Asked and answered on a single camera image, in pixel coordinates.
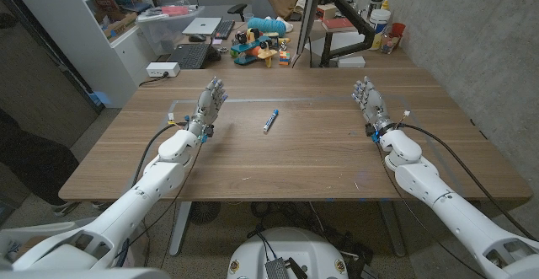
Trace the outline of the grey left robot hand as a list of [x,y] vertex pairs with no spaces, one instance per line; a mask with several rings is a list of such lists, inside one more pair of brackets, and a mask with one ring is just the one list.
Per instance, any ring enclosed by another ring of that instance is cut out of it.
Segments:
[[193,115],[190,117],[188,131],[201,137],[218,117],[221,106],[228,95],[221,79],[214,77],[201,92]]

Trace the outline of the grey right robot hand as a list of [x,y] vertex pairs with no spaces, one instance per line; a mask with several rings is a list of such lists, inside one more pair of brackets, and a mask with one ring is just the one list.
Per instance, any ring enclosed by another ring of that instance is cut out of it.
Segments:
[[372,138],[380,138],[388,131],[392,131],[395,126],[391,120],[387,105],[374,83],[364,76],[363,80],[358,80],[354,85],[351,94],[366,120],[366,135]]

